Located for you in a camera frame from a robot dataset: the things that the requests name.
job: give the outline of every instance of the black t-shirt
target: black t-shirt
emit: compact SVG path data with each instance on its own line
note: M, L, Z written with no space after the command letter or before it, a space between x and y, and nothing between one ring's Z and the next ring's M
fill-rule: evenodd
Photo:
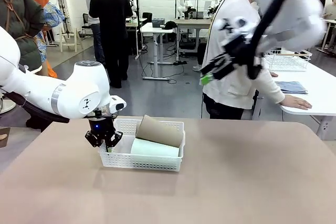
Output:
M129 0L91 0L90 16L99 18L101 39L126 39L125 20L133 15Z

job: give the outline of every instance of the green jacket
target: green jacket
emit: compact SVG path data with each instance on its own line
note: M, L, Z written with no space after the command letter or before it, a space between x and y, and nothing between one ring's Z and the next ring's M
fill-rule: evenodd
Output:
M21 51L20 64L27 65L29 71L38 69L41 66L41 56L33 38L19 37L26 34L34 37L42 30L44 25L44 15L42 7L34 0L13 0L13 8L22 20L17 19L14 12L10 11L8 33L16 39ZM6 29L7 23L7 4L4 0L0 0L0 26Z

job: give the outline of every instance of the brown strap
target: brown strap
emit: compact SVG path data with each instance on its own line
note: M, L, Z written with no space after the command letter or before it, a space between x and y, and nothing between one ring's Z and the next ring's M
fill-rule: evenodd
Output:
M12 11L16 18L19 20L19 22L21 23L23 29L25 30L25 25L23 24L22 20L20 19L19 15L17 15L17 12L14 10L14 7L13 7L13 0L4 0L5 3L7 4L7 22L6 22L6 31L8 32L9 31L9 21L10 21L10 11Z

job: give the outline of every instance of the blue cloth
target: blue cloth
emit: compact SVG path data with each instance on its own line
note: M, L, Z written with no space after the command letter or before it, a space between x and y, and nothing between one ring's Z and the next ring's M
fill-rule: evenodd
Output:
M45 24L48 27L56 27L59 24L63 22L65 19L65 16L63 13L51 2L48 2L46 6L43 8L44 11L44 19ZM41 55L41 61L42 63L47 60L47 45L44 40L43 32L40 31L35 37L34 37L35 43L38 47L38 50L40 51Z

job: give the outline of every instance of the white sweatshirt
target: white sweatshirt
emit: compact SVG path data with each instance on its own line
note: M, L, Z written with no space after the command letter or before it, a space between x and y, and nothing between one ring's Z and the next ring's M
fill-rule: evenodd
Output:
M238 16L244 17L251 23L260 21L258 12L251 6L249 0L225 0L218 10L214 22L223 18L232 19ZM223 53L222 42L224 39L225 35L222 31L211 28L203 67ZM285 95L275 84L268 70L263 69L256 80L250 80L247 77L246 66L238 67L236 71L220 81L212 81L203 88L203 92L217 103L250 110L256 89L272 99L274 103L280 103L285 99Z

